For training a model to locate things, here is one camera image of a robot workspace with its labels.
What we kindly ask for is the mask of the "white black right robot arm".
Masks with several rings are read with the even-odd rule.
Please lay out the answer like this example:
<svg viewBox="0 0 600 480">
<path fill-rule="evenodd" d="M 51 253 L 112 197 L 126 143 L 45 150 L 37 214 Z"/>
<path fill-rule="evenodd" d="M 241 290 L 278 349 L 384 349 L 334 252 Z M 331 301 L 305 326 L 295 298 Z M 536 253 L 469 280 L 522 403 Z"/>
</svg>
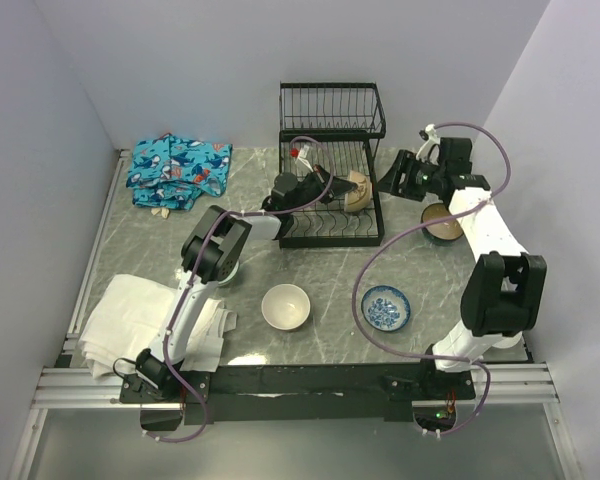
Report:
<svg viewBox="0 0 600 480">
<path fill-rule="evenodd" d="M 452 373 L 465 371 L 492 347 L 518 343 L 537 320 L 547 264 L 515 239 L 495 203 L 487 179 L 473 173 L 468 138 L 428 140 L 421 149 L 398 152 L 377 187 L 421 201 L 432 194 L 462 229 L 475 259 L 460 301 L 460 319 L 432 348 L 435 364 L 418 374 L 420 391 L 440 398 L 453 386 Z"/>
</svg>

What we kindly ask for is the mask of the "blue white patterned bowl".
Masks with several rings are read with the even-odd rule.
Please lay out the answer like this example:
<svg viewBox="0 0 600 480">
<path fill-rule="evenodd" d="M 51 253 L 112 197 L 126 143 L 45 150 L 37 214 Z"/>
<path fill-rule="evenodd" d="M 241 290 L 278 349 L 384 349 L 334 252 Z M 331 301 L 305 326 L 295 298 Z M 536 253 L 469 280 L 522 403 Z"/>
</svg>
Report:
<svg viewBox="0 0 600 480">
<path fill-rule="evenodd" d="M 389 285 L 377 285 L 367 290 L 361 300 L 366 322 L 382 332 L 397 332 L 411 318 L 411 305 L 406 295 Z"/>
</svg>

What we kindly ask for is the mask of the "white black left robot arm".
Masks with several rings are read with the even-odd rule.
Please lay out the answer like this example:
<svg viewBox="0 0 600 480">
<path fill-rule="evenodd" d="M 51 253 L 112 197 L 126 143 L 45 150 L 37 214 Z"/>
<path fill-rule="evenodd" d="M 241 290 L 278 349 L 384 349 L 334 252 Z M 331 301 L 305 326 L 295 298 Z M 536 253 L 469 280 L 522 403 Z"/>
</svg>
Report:
<svg viewBox="0 0 600 480">
<path fill-rule="evenodd" d="M 133 361 L 135 374 L 156 401 L 173 399 L 180 390 L 176 373 L 190 334 L 206 301 L 229 278 L 250 240 L 278 240 L 290 230 L 293 213 L 318 202 L 328 204 L 357 194 L 365 180 L 351 173 L 346 179 L 315 165 L 302 180 L 281 173 L 261 208 L 253 212 L 209 207 L 181 248 L 183 278 L 174 303 L 149 346 Z"/>
</svg>

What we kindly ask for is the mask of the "black wire dish rack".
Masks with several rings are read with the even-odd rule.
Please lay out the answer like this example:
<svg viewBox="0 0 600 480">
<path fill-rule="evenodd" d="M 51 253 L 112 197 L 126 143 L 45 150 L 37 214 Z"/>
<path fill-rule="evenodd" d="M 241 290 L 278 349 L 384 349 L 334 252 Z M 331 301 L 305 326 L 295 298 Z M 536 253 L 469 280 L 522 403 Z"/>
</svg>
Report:
<svg viewBox="0 0 600 480">
<path fill-rule="evenodd" d="M 374 247 L 384 237 L 384 220 L 375 192 L 375 154 L 386 135 L 386 118 L 374 82 L 281 82 L 279 91 L 279 171 L 302 180 L 293 147 L 308 144 L 310 162 L 346 179 L 351 170 L 372 183 L 369 205 L 344 211 L 344 198 L 316 203 L 293 213 L 293 224 L 280 240 L 288 249 Z"/>
</svg>

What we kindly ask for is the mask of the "cream bowl with brown outside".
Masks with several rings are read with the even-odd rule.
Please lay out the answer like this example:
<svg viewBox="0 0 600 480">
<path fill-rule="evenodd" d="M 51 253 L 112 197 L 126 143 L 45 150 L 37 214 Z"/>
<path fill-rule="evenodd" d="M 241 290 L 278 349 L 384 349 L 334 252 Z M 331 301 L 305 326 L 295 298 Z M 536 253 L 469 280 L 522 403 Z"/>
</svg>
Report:
<svg viewBox="0 0 600 480">
<path fill-rule="evenodd" d="M 351 170 L 347 180 L 356 185 L 355 189 L 346 193 L 344 197 L 344 211 L 356 213 L 365 209 L 372 197 L 372 183 L 368 176 Z"/>
</svg>

